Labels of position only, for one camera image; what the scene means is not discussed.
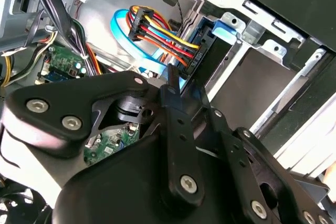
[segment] wire bundle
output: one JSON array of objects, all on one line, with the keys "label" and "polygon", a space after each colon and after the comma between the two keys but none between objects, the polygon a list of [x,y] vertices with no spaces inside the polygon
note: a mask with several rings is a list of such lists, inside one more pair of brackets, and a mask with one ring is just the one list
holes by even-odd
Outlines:
[{"label": "wire bundle", "polygon": [[62,0],[40,0],[40,2],[63,39],[85,61],[88,74],[90,76],[101,74],[95,55],[86,43],[83,26],[70,17]]},{"label": "wire bundle", "polygon": [[49,39],[47,41],[44,41],[42,45],[38,46],[34,53],[33,56],[31,57],[28,65],[19,73],[17,73],[16,75],[10,77],[11,75],[11,69],[8,68],[7,63],[7,71],[9,71],[9,79],[7,81],[3,82],[3,86],[9,86],[12,83],[23,79],[24,77],[26,77],[27,75],[29,75],[31,73],[31,71],[34,69],[35,65],[37,64],[38,60],[40,59],[40,57],[43,55],[43,53],[54,43],[56,37],[57,37],[58,32],[54,32],[50,35]]},{"label": "wire bundle", "polygon": [[[126,22],[129,28],[132,27],[135,16],[141,7],[142,6],[130,7],[129,12],[126,15]],[[153,10],[154,16],[153,19],[149,16],[144,17],[147,27],[140,25],[141,35],[137,35],[137,38],[147,41],[164,50],[166,53],[161,57],[161,62],[164,62],[169,54],[175,57],[181,64],[187,66],[187,63],[194,57],[199,46],[190,44],[189,42],[178,38],[178,36],[175,36],[172,33],[171,26],[158,11],[150,7],[145,8]]]}]

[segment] green circuit board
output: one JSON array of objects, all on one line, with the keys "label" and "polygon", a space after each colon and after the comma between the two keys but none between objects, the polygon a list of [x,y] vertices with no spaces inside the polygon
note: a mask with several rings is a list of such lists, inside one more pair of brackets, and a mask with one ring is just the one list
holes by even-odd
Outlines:
[{"label": "green circuit board", "polygon": [[85,66],[83,59],[79,56],[71,52],[68,48],[53,46],[53,51],[49,51],[50,54],[50,62],[49,64],[60,70],[64,73],[69,73],[71,69],[75,69],[74,65],[76,63],[80,63],[82,67]]},{"label": "green circuit board", "polygon": [[118,130],[107,130],[90,139],[84,149],[84,161],[93,165],[104,158],[135,143],[139,139],[139,130],[130,130],[128,126]]}]

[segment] silver screw head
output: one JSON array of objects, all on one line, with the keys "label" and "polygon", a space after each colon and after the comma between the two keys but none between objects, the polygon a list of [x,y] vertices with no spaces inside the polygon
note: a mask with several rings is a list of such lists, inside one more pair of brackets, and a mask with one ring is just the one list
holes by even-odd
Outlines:
[{"label": "silver screw head", "polygon": [[323,216],[319,215],[319,220],[322,224],[328,224],[327,220]]},{"label": "silver screw head", "polygon": [[246,137],[251,137],[251,134],[250,134],[248,131],[243,131],[243,134],[244,134]]},{"label": "silver screw head", "polygon": [[188,175],[181,177],[181,186],[190,194],[194,194],[197,191],[196,181]]},{"label": "silver screw head", "polygon": [[46,112],[49,108],[48,103],[40,99],[32,99],[27,102],[27,108],[35,113],[43,113]]},{"label": "silver screw head", "polygon": [[143,81],[140,78],[138,78],[138,77],[134,78],[134,80],[138,84],[143,84]]},{"label": "silver screw head", "polygon": [[304,211],[303,216],[309,224],[315,224],[315,220],[310,213],[308,213],[307,211]]},{"label": "silver screw head", "polygon": [[82,127],[82,122],[75,116],[66,116],[62,120],[62,124],[65,128],[71,131],[77,131]]},{"label": "silver screw head", "polygon": [[254,200],[251,203],[253,212],[260,218],[265,220],[267,218],[267,212],[263,205],[258,201]]},{"label": "silver screw head", "polygon": [[218,116],[219,118],[222,117],[222,113],[219,110],[215,110],[215,114],[216,116]]}]

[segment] sticker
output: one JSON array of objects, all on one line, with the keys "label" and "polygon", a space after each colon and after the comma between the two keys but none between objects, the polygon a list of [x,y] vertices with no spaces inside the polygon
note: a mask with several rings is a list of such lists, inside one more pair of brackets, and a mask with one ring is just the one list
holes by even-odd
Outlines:
[{"label": "sticker", "polygon": [[113,149],[110,148],[110,147],[105,147],[104,151],[105,151],[106,153],[108,153],[108,154],[112,154]]}]

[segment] black mechanical arm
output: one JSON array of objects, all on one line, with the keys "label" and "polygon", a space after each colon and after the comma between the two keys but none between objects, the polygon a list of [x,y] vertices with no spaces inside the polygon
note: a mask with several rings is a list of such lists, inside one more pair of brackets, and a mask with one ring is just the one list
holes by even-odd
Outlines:
[{"label": "black mechanical arm", "polygon": [[332,223],[251,132],[229,128],[196,81],[180,95],[178,75],[169,66],[158,88],[127,71],[8,97],[2,139],[55,160],[80,155],[106,128],[141,124],[137,143],[64,185],[53,223]]}]

